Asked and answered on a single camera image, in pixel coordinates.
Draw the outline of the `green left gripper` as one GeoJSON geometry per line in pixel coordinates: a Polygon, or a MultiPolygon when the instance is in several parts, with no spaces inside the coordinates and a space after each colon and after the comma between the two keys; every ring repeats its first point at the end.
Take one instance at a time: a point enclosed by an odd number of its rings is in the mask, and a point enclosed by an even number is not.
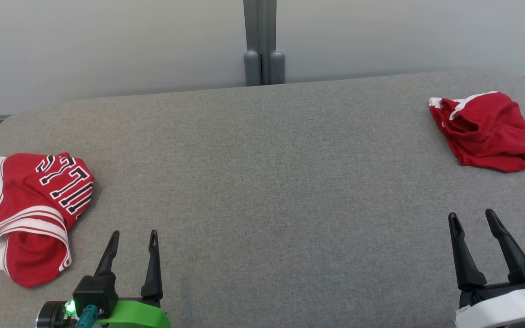
{"type": "MultiPolygon", "coordinates": [[[[94,276],[111,272],[113,260],[118,252],[119,231],[114,231],[94,272],[94,276]]],[[[159,254],[158,232],[152,229],[149,239],[149,263],[140,295],[143,301],[160,301],[163,298],[162,271],[159,254]]],[[[107,319],[96,320],[103,328],[171,328],[166,313],[137,300],[119,300],[107,319]]]]}

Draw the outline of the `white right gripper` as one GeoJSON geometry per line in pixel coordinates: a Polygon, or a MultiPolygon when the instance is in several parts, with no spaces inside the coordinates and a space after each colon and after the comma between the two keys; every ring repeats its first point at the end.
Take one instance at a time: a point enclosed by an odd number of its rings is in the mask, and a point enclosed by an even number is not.
{"type": "MultiPolygon", "coordinates": [[[[525,253],[494,210],[486,209],[485,216],[508,266],[508,281],[524,283],[525,253]]],[[[448,224],[458,289],[467,291],[461,293],[456,328],[525,328],[525,283],[484,286],[487,279],[469,252],[456,213],[448,215],[448,224]]]]}

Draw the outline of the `red shorts with white stripe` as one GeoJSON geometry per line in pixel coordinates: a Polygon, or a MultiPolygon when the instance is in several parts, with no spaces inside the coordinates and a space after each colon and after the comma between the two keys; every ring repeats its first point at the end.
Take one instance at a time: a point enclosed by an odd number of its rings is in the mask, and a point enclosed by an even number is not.
{"type": "Polygon", "coordinates": [[[525,119],[508,95],[431,97],[428,106],[459,164],[507,174],[525,170],[525,119]]]}

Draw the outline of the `red white lettered jersey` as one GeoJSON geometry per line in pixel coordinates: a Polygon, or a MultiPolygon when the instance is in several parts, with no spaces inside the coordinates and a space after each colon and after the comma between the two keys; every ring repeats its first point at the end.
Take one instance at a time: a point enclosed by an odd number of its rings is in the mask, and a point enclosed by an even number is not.
{"type": "Polygon", "coordinates": [[[69,233],[91,201],[94,176],[69,153],[0,157],[0,271],[23,288],[72,263],[69,233]]]}

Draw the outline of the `grey fabric padded surface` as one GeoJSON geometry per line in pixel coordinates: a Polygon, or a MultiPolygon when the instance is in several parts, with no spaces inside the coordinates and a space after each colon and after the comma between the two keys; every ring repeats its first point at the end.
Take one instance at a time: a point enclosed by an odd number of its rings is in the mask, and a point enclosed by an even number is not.
{"type": "Polygon", "coordinates": [[[525,171],[459,165],[427,100],[489,91],[525,118],[525,77],[484,71],[104,97],[11,116],[0,156],[69,152],[94,193],[56,280],[23,289],[0,272],[0,328],[34,328],[46,301],[69,299],[114,230],[117,293],[139,295],[152,229],[176,328],[455,328],[448,214],[488,282],[505,282],[484,212],[525,252],[525,171]]]}

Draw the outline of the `grey partition post with feet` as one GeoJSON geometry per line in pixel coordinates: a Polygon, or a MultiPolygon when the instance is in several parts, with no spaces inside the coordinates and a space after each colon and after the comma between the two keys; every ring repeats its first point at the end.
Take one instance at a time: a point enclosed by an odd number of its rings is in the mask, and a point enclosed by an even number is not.
{"type": "Polygon", "coordinates": [[[276,46],[277,0],[242,0],[247,51],[248,87],[285,83],[285,53],[276,46]]]}

